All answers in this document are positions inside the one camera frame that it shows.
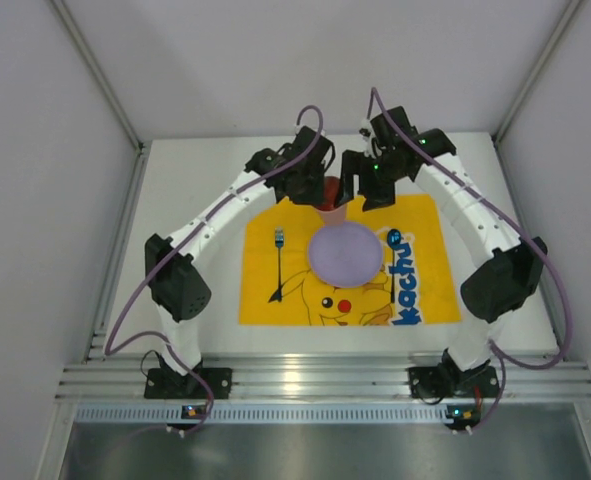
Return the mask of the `pink plastic cup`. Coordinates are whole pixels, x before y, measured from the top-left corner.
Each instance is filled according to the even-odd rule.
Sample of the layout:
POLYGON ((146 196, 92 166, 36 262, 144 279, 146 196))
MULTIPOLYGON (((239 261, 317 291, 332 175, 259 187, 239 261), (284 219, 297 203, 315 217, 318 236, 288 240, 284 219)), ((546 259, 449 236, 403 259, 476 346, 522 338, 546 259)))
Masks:
POLYGON ((347 205, 337 206, 335 200, 340 193, 340 179, 336 176, 324 178, 323 201, 315 210, 325 226, 338 226, 346 221, 347 205))

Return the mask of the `blue metal fork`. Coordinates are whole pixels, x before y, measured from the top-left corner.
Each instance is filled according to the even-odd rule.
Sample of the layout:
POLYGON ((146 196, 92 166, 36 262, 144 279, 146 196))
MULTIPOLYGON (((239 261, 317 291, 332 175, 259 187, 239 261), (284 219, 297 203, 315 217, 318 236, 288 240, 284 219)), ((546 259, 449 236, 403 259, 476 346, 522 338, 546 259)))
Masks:
POLYGON ((277 249, 277 287, 271 297, 270 302, 281 302, 283 298, 282 288, 282 249, 285 245, 285 234, 281 227, 277 227, 274 232, 274 244, 277 249))

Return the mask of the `purple plastic plate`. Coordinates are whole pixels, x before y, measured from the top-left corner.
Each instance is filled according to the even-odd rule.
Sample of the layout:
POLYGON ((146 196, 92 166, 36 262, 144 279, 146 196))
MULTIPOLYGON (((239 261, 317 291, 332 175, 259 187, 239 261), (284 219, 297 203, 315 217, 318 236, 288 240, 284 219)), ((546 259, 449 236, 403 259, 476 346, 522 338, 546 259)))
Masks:
POLYGON ((356 288, 380 272, 384 250, 371 229, 346 221, 319 229, 308 244, 307 260, 321 281, 334 287, 356 288))

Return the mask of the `yellow Pikachu placemat cloth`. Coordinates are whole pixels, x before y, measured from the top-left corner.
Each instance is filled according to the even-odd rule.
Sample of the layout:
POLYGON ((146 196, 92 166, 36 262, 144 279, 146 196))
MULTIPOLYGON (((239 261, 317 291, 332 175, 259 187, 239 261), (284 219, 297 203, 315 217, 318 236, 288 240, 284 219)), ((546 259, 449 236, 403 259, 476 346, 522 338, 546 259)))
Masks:
POLYGON ((246 227, 238 319, 253 326, 413 326, 457 323, 461 319, 445 240, 434 201, 426 194, 400 195, 384 209, 362 211, 362 198, 347 210, 350 221, 365 225, 381 241, 384 263, 369 283, 335 288, 310 269, 307 247, 322 226, 311 207, 282 201, 246 227), (285 234, 281 302, 270 302, 277 287, 274 232, 285 234), (387 233, 398 229, 396 303, 390 302, 391 252, 387 233))

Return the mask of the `blue metal spoon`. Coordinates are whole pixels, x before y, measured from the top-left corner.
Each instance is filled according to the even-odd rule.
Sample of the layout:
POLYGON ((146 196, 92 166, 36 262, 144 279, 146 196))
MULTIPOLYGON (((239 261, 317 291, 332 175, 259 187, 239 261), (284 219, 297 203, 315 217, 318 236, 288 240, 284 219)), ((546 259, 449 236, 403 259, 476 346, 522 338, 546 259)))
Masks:
POLYGON ((402 242, 403 236, 398 229, 391 229, 387 233, 387 245, 391 252, 391 262, 389 265, 389 275, 390 275, 390 302, 392 304, 396 303, 396 293, 395 293, 395 271, 394 267, 396 265, 397 260, 397 248, 400 246, 402 242))

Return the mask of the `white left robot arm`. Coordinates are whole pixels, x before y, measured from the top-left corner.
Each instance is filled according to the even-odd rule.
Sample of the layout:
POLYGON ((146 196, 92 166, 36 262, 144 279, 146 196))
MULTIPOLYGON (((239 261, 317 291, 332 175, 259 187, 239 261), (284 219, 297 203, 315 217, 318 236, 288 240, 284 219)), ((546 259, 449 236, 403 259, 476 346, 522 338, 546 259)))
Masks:
POLYGON ((202 361, 199 327, 212 289, 206 266, 250 220, 287 198, 294 204, 323 200, 333 142, 303 126, 279 149, 255 152, 233 184, 200 216, 163 238, 145 243, 145 272, 164 336, 162 367, 185 378, 202 361))

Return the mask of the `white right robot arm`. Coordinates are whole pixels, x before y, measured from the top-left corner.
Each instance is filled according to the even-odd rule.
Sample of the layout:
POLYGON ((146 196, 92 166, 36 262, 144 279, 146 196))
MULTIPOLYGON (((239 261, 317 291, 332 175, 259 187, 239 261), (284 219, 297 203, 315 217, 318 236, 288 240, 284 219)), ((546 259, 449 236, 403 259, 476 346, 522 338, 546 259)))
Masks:
POLYGON ((501 319, 523 306, 541 278, 547 247, 530 239, 478 192, 457 149, 440 129, 420 132, 403 107, 363 120, 363 151, 342 155, 338 206, 355 195, 366 211, 395 202, 395 186, 408 179, 428 194, 467 247, 473 273, 460 295, 470 319, 464 322, 445 358, 461 372, 477 369, 491 355, 501 319))

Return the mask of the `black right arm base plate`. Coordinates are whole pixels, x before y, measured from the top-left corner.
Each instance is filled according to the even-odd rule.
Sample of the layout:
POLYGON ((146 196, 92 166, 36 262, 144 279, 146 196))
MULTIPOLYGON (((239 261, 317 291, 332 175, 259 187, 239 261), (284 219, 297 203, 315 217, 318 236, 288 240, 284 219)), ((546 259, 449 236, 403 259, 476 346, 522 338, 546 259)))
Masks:
POLYGON ((461 371, 450 360, 435 366, 414 366, 408 369, 411 397, 425 401, 451 398, 495 398, 500 381, 496 369, 487 361, 481 366, 461 371))

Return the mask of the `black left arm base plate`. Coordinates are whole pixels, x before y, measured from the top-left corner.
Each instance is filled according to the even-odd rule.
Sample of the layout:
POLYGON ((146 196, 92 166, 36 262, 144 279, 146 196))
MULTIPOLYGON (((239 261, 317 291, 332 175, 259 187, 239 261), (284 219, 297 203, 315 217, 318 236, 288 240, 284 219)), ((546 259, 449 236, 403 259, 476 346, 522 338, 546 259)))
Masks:
POLYGON ((199 364, 195 373, 210 388, 212 395, 190 374, 180 375, 164 364, 147 372, 144 397, 153 400, 229 398, 233 376, 231 368, 203 367, 199 364))

